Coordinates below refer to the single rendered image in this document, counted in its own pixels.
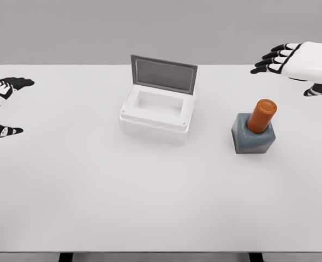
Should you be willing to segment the grey bottle with orange cap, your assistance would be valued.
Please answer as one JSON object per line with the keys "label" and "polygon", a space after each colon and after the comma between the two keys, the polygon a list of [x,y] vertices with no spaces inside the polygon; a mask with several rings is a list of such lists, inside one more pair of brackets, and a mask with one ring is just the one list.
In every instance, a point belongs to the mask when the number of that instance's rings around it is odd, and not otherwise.
{"label": "grey bottle with orange cap", "polygon": [[231,128],[235,153],[266,153],[276,139],[271,119],[277,111],[275,102],[261,99],[253,112],[239,113]]}

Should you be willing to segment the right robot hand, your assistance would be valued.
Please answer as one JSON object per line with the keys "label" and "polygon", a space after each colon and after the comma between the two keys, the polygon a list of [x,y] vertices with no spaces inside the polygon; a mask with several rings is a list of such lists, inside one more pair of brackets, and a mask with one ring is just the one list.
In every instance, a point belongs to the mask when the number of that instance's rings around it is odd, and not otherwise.
{"label": "right robot hand", "polygon": [[265,72],[312,82],[313,85],[303,95],[322,96],[322,43],[306,41],[273,47],[251,70],[251,74]]}

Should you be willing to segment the white box with grey lid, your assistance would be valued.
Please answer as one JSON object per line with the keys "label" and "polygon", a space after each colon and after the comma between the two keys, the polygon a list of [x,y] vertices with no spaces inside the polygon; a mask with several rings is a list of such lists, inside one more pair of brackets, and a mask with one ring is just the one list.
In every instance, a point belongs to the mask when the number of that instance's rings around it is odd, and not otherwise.
{"label": "white box with grey lid", "polygon": [[133,83],[120,110],[122,132],[183,146],[195,105],[197,65],[131,55]]}

